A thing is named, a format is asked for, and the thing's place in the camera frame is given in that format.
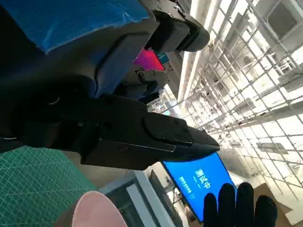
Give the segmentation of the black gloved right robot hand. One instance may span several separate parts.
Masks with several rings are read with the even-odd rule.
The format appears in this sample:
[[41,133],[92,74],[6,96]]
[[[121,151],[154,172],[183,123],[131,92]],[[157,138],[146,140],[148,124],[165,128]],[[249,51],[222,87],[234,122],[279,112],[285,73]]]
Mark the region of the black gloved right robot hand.
[[237,190],[230,183],[220,188],[218,197],[204,197],[204,227],[274,227],[278,210],[272,198],[261,195],[254,203],[254,189],[243,182]]

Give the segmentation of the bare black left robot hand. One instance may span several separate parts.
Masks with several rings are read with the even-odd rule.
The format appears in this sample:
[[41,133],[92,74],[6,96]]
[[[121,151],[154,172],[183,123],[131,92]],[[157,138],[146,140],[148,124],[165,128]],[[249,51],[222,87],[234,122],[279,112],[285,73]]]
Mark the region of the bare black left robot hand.
[[209,33],[170,0],[3,0],[0,150],[78,153],[85,165],[144,170],[220,146],[186,121],[148,112],[165,86],[143,50],[203,49]]

